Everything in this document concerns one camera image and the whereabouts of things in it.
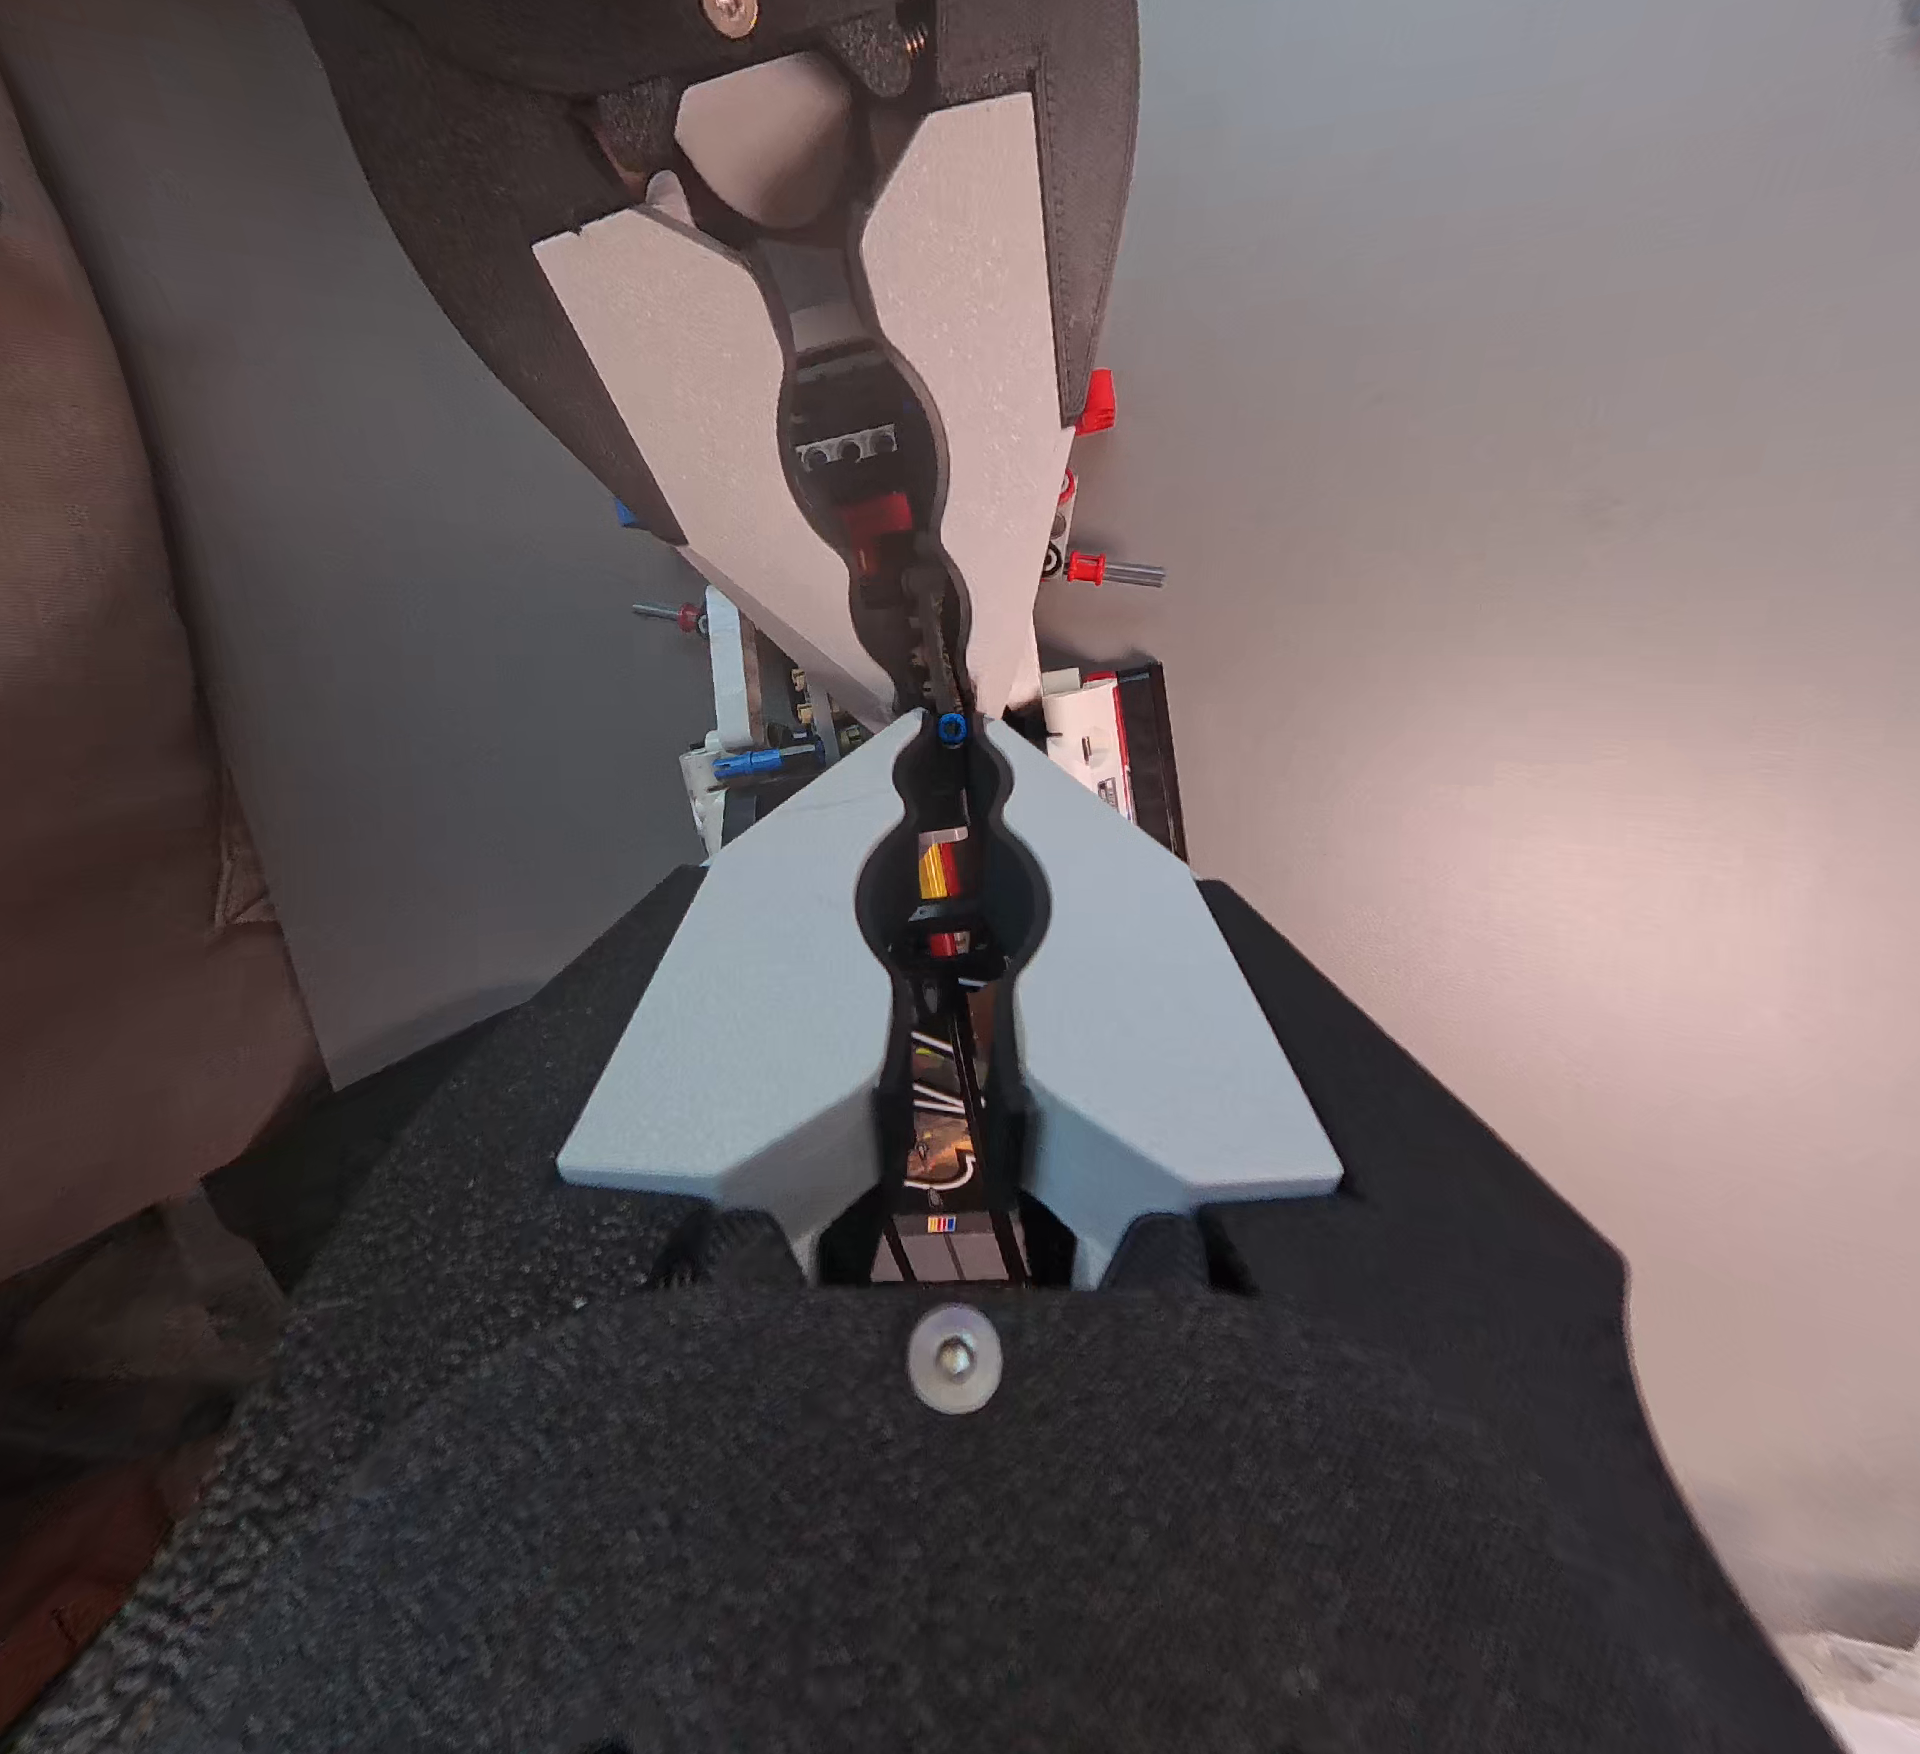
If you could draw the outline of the brick-built toy race car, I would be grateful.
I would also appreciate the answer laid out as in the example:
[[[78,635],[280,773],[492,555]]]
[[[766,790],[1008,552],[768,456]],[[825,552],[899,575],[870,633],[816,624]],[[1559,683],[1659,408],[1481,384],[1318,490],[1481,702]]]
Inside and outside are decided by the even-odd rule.
[[[923,718],[922,737],[897,769],[905,818],[868,859],[854,897],[861,930],[895,978],[892,1037],[872,1095],[880,1177],[829,1226],[821,1250],[844,1221],[851,1241],[829,1249],[830,1283],[1063,1287],[1075,1249],[1065,1224],[1020,1192],[1032,1113],[1014,1109],[1012,972],[1020,946],[1032,952],[1036,944],[1045,901],[1035,865],[1001,826],[1009,774],[982,733],[1004,722],[1158,844],[1183,854],[1180,813],[1154,821],[1139,807],[1162,764],[1139,713],[1164,713],[1164,677],[1155,666],[1069,668],[1041,673],[1039,695],[1006,718],[971,707],[968,609],[936,544],[938,430],[922,397],[905,389],[916,402],[916,565],[904,569],[901,589],[913,611],[916,700],[892,716],[852,718],[862,733],[854,748],[901,716]],[[854,748],[829,758],[834,695],[808,677],[807,700],[815,722],[785,748],[690,757],[704,773],[698,794],[719,805],[725,821],[744,800],[749,828],[851,757]],[[936,718],[946,710],[971,718],[964,750],[938,743]],[[745,831],[710,841],[707,860]]]

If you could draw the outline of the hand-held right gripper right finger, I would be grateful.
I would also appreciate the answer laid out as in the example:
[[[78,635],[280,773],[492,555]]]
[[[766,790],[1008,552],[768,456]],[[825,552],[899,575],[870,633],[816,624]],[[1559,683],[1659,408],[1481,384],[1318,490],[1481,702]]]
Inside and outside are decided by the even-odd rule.
[[[1341,1163],[1189,866],[1006,724],[1000,809],[1045,923],[1012,972],[1022,1188],[1077,1253],[1148,1213],[1323,1197]]]

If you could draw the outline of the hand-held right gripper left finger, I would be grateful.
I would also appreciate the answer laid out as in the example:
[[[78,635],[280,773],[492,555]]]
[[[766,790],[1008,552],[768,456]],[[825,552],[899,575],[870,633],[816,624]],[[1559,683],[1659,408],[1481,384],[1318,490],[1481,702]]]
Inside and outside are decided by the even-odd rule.
[[[922,728],[892,719],[707,860],[558,1150],[565,1183],[768,1213],[821,1280],[823,1234],[880,1177],[895,978],[854,897]]]

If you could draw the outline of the person's beige sweatshirt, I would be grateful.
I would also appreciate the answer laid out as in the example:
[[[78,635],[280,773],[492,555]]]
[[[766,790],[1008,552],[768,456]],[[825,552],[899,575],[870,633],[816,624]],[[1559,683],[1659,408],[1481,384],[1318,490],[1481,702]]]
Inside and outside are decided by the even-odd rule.
[[[1,99],[1,1272],[190,1192],[320,1050],[127,381]]]

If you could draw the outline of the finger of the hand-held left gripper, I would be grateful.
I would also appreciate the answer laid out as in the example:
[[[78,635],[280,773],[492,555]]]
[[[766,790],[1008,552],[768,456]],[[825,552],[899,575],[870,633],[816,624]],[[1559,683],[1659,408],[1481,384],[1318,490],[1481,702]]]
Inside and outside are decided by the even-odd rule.
[[[916,700],[916,402],[842,240],[866,100],[823,50],[582,107],[628,201],[534,256],[686,556],[857,716]]]
[[[1000,718],[1041,689],[1035,604],[1071,442],[1029,92],[913,127],[862,219],[861,283],[936,423],[971,707]]]

